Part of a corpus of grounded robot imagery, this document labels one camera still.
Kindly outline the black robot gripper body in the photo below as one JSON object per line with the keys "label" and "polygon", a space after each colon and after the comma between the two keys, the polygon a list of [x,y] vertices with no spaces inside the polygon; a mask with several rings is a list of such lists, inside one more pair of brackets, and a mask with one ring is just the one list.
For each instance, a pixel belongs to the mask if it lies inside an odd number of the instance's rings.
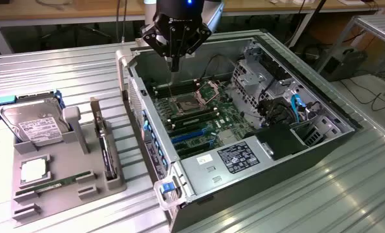
{"label": "black robot gripper body", "polygon": [[155,26],[159,31],[171,31],[171,27],[195,31],[203,25],[203,10],[204,0],[158,0]]}

